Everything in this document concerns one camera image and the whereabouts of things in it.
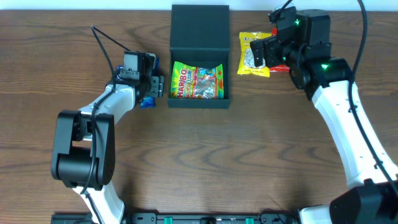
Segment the red Hacks candy bag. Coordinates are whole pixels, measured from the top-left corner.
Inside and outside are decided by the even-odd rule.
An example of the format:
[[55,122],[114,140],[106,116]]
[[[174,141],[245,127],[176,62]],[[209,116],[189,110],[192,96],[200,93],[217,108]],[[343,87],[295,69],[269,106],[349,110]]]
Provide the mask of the red Hacks candy bag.
[[[277,29],[273,28],[271,32],[271,36],[276,36],[277,35]],[[277,65],[275,67],[271,67],[270,72],[288,72],[290,70],[289,67],[286,65]]]

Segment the yellow Hacks candy bag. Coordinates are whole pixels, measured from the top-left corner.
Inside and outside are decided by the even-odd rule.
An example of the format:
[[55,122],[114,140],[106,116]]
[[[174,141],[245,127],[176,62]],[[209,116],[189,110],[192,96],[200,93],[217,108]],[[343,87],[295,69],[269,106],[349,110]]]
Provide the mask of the yellow Hacks candy bag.
[[270,70],[268,67],[266,67],[265,60],[263,60],[263,64],[260,67],[255,66],[250,42],[257,39],[265,39],[271,35],[271,33],[264,32],[239,33],[241,57],[237,71],[238,75],[257,75],[260,77],[270,77]]

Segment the blue Oreo cookie pack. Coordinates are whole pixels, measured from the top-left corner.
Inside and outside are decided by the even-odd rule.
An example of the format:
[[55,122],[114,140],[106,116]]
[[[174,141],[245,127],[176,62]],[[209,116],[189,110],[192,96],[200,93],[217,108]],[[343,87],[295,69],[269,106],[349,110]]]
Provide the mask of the blue Oreo cookie pack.
[[[152,70],[152,75],[155,76],[158,74],[158,69],[159,69],[159,58],[155,60],[155,68]],[[140,104],[140,109],[145,109],[145,108],[155,108],[155,98],[146,96],[142,100]]]

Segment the Haribo worms gummy bag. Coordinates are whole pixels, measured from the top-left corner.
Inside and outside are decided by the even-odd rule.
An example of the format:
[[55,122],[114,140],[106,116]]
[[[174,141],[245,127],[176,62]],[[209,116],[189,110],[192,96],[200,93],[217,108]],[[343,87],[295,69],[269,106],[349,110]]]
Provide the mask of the Haribo worms gummy bag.
[[224,70],[194,67],[175,61],[172,68],[170,97],[214,100],[224,98]]

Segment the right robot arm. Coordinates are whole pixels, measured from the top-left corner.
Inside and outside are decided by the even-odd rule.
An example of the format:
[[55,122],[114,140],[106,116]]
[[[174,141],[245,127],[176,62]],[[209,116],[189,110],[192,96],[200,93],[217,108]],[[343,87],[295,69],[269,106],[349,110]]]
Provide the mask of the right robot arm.
[[286,65],[331,132],[348,191],[327,205],[300,209],[299,223],[396,223],[397,166],[387,155],[359,99],[354,70],[331,56],[330,16],[285,4],[269,14],[276,35],[254,40],[256,66]]

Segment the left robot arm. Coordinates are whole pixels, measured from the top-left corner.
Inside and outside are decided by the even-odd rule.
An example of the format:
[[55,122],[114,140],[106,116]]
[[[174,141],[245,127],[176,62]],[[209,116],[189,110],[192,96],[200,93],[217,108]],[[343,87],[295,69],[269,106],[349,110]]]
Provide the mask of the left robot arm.
[[87,214],[54,214],[52,223],[122,223],[124,202],[111,181],[116,163],[115,125],[146,97],[163,95],[155,54],[124,53],[104,92],[78,110],[57,116],[51,174],[80,195]]

